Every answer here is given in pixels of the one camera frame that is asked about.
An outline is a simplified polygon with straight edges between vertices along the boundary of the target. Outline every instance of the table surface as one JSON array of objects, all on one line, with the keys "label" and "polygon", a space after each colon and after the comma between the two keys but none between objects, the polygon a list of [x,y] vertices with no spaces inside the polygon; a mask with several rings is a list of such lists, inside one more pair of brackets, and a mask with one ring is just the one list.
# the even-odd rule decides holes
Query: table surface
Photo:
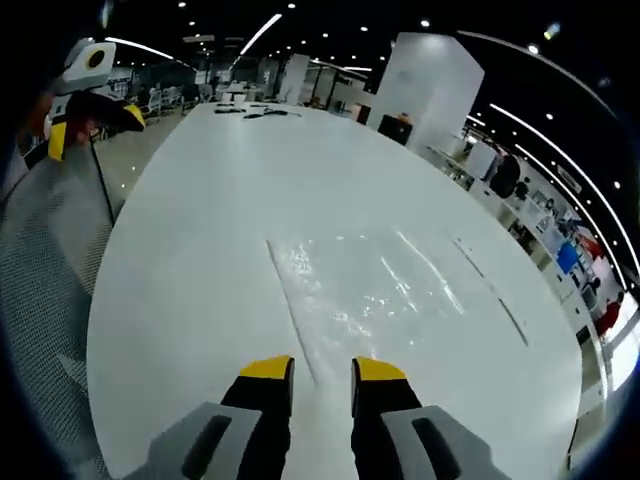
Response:
[{"label": "table surface", "polygon": [[[141,466],[155,437],[220,401],[243,366],[289,353],[297,365],[283,478],[357,478],[349,360],[359,354],[403,369],[422,403],[482,437],[507,475],[555,478],[578,412],[581,357],[540,272],[428,162],[351,120],[287,108],[302,117],[243,120],[196,107],[120,214],[87,347],[110,473]],[[308,244],[306,274],[313,264],[322,282],[300,290],[304,272],[281,279],[268,246],[278,257]],[[358,314],[368,289],[376,303],[404,308]],[[310,298],[325,310],[305,309]],[[351,317],[318,315],[332,308]]]}]

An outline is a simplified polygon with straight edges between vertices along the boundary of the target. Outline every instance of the white column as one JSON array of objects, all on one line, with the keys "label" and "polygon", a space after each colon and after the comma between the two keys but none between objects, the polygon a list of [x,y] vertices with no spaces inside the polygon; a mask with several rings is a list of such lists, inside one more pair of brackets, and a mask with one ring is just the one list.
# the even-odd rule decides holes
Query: white column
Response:
[{"label": "white column", "polygon": [[292,55],[287,62],[282,83],[280,84],[280,92],[278,99],[289,105],[297,105],[300,99],[300,91],[307,74],[307,65],[309,57],[307,55]]},{"label": "white column", "polygon": [[373,101],[367,125],[377,130],[383,115],[409,116],[407,147],[448,149],[475,101],[484,70],[455,38],[401,33]]}]

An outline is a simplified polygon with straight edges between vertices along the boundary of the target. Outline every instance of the black ceiling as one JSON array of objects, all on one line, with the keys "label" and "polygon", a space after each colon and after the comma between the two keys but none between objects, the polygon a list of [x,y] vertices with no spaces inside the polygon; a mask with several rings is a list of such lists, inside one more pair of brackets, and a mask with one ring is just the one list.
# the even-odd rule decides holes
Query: black ceiling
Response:
[{"label": "black ceiling", "polygon": [[[211,59],[233,60],[253,34],[276,13],[283,17],[251,48],[248,56],[286,59],[291,52],[318,57],[341,66],[370,67],[375,86],[391,54],[391,42],[402,31],[428,31],[456,35],[485,70],[485,79],[473,112],[481,112],[487,133],[495,129],[499,143],[513,147],[519,143],[547,165],[552,160],[569,172],[575,170],[537,136],[513,120],[489,108],[497,104],[524,119],[558,144],[585,170],[613,205],[632,241],[640,244],[638,227],[638,162],[631,145],[637,144],[640,95],[636,94],[638,73],[625,53],[634,51],[634,15],[631,7],[616,7],[615,1],[602,4],[540,0],[517,2],[371,2],[367,0],[318,1],[216,1],[129,0],[119,2],[106,35],[135,41],[196,65],[202,58],[199,43],[185,44],[182,37],[213,34],[206,44]],[[294,3],[295,9],[287,5]],[[428,29],[420,25],[426,19]],[[546,41],[543,32],[553,22],[561,23],[560,33]],[[460,36],[458,31],[490,35],[526,47],[533,42],[540,54],[585,82],[612,107],[607,112],[574,81],[534,56],[477,38]],[[225,42],[226,37],[243,40]],[[119,47],[124,62],[162,60],[140,50]],[[549,121],[545,115],[552,113]],[[517,137],[511,132],[516,130]],[[621,189],[614,182],[622,183]],[[594,192],[580,181],[589,199],[591,213],[610,240],[617,240],[618,259],[633,267],[631,255],[620,230]]]}]

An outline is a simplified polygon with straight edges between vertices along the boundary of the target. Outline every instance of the white pillar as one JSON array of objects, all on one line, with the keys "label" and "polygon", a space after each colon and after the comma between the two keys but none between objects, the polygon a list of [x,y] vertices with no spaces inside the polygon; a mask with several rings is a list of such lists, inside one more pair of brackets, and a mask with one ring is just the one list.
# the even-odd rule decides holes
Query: white pillar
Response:
[{"label": "white pillar", "polygon": [[426,146],[448,150],[476,99],[484,70],[455,38],[401,33],[373,100],[367,125],[377,130],[383,115],[409,116],[407,142],[420,154]]},{"label": "white pillar", "polygon": [[307,55],[292,55],[284,69],[278,100],[288,105],[297,105],[300,100],[300,91],[307,74],[309,57]]}]

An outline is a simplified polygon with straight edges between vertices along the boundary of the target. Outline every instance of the white table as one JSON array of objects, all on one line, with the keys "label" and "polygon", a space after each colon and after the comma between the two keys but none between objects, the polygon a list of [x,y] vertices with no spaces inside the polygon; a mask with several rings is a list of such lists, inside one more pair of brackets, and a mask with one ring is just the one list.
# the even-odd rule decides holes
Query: white table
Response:
[{"label": "white table", "polygon": [[[155,154],[98,275],[87,373],[110,473],[142,465],[153,438],[221,400],[253,359],[291,353],[283,478],[357,478],[348,359],[369,353],[403,369],[423,404],[484,438],[507,475],[555,477],[578,411],[580,352],[558,301],[500,224],[433,166],[350,120],[302,108],[301,118],[255,120],[213,110],[196,107]],[[333,337],[334,318],[298,316],[303,330],[327,327],[304,340],[307,364],[266,241],[397,232],[418,259],[402,269],[442,285],[414,292],[434,294],[436,313],[395,324],[363,315],[360,333]],[[393,258],[394,248],[380,254]],[[378,280],[370,277],[353,288]]]}]

